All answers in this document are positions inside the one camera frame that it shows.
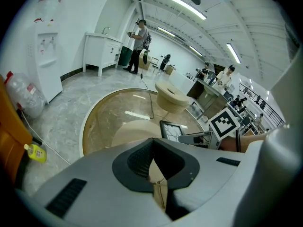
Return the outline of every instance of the white ceiling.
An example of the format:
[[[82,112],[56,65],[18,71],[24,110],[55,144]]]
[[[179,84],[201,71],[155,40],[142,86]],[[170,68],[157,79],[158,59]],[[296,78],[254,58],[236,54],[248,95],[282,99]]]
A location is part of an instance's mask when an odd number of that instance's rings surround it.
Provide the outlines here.
[[[201,20],[171,0],[141,0],[140,4],[149,27],[167,29],[182,39],[180,43],[196,48],[205,61],[233,64],[240,74],[271,89],[289,63],[285,23],[275,2],[201,0],[197,6],[185,1],[207,19]],[[227,43],[241,57],[241,64],[236,63]]]

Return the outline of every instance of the fluorescent light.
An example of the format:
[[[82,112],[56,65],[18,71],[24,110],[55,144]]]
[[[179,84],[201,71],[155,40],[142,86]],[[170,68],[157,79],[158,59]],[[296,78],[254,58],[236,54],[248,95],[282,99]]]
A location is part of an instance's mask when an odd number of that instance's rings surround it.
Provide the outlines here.
[[[136,94],[133,94],[133,96],[136,96],[136,97],[139,97],[139,98],[143,98],[143,99],[146,99],[145,97],[142,97],[142,96],[138,96]]]
[[[187,8],[188,10],[190,10],[191,12],[193,12],[194,14],[196,14],[199,18],[205,20],[206,16],[204,14],[202,14],[201,12],[199,12],[197,9],[193,8],[192,6],[190,6],[187,2],[184,2],[183,0],[172,0],[178,4],[180,4],[181,6]]]
[[[165,30],[164,28],[158,27],[158,30],[161,30],[162,32],[165,32],[165,33],[169,34],[169,35],[172,36],[172,37],[175,37],[175,35],[173,35],[171,32],[168,32],[168,31]]]
[[[128,115],[131,115],[131,116],[138,117],[138,118],[150,120],[149,116],[146,116],[146,115],[136,114],[136,113],[133,113],[133,112],[130,112],[130,111],[125,111],[124,113],[128,114]]]
[[[238,56],[237,56],[235,50],[233,49],[232,45],[231,45],[230,43],[227,43],[226,45],[227,45],[228,49],[231,51],[232,55],[234,56],[236,62],[237,62],[238,64],[241,64],[241,61],[239,60],[239,58],[238,58]]]
[[[197,51],[193,46],[190,46],[189,48],[196,52],[199,56],[202,56],[201,53]]]

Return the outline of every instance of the yellow detergent bottle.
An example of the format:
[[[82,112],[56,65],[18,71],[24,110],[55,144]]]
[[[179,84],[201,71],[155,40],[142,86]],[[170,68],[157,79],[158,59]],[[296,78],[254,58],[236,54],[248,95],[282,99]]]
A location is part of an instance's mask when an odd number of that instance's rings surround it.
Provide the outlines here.
[[[27,150],[27,154],[29,158],[32,158],[39,162],[45,162],[46,161],[46,152],[42,148],[40,148],[37,145],[31,144],[31,145],[24,145],[24,149]]]

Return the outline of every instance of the black metal railing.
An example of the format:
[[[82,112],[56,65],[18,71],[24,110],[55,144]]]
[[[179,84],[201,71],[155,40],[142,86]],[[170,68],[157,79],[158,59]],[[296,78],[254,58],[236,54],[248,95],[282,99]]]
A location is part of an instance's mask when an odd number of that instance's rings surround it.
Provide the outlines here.
[[[257,101],[258,95],[255,94],[252,90],[250,90],[245,85],[240,83],[239,90],[242,93],[246,94],[252,101],[254,101],[254,102]],[[271,106],[269,106],[262,98],[260,98],[259,99],[259,105],[261,105],[262,102],[265,103],[265,106],[264,106],[264,109],[263,109],[264,113],[267,115],[267,117],[271,120],[271,122],[276,127],[285,123],[283,121],[283,119],[281,119],[281,117],[275,112],[275,110],[273,110]]]

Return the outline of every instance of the trash can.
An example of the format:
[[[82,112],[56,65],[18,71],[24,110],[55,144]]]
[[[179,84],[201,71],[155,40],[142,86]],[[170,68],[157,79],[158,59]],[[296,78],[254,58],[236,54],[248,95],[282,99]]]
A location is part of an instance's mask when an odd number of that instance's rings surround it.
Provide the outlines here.
[[[133,51],[125,46],[122,47],[118,65],[127,66]]]

